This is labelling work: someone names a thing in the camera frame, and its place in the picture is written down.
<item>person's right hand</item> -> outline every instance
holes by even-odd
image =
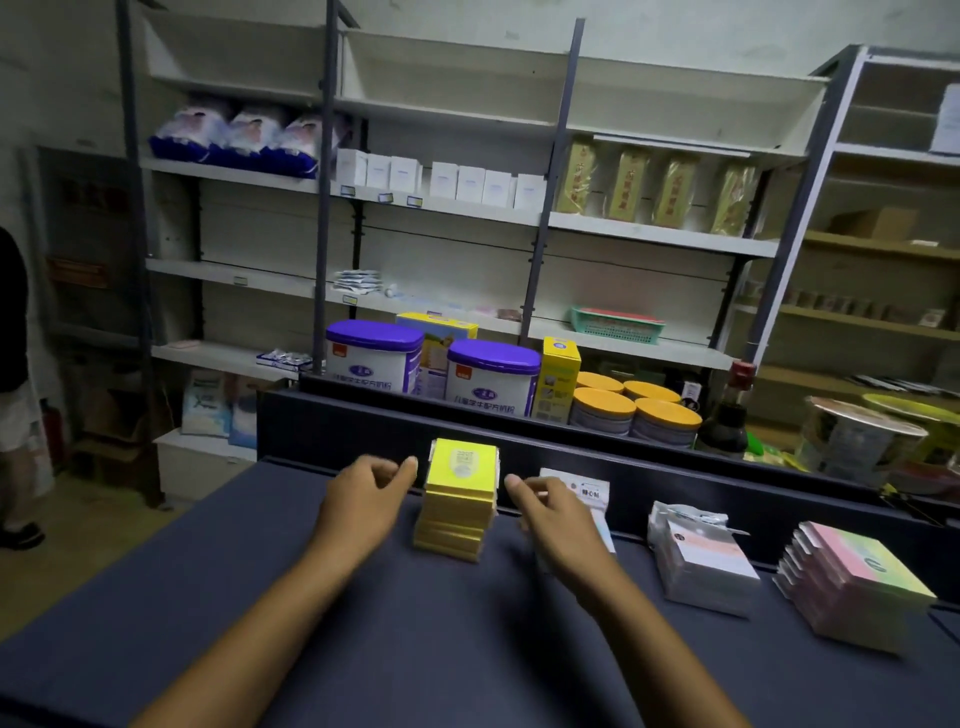
[[[507,475],[504,485],[533,533],[542,556],[578,598],[617,571],[589,509],[556,477]]]

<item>purple lid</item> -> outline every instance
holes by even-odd
[[[455,364],[466,364],[505,375],[535,375],[540,372],[538,353],[495,341],[460,339],[450,344],[446,358]]]
[[[338,321],[326,328],[326,338],[334,344],[382,352],[415,352],[423,345],[422,331],[378,321]]]

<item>green plastic basket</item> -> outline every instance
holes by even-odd
[[[621,341],[633,341],[638,344],[656,344],[660,332],[666,324],[635,313],[605,311],[600,308],[570,309],[570,324],[578,333],[592,333]]]

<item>stack of yellow boxes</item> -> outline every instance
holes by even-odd
[[[493,445],[434,440],[414,546],[479,561],[499,481],[500,453]]]

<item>black shoe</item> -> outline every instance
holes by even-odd
[[[0,528],[0,548],[9,548],[13,551],[28,551],[43,543],[46,536],[36,523],[27,523],[19,531],[8,531]]]

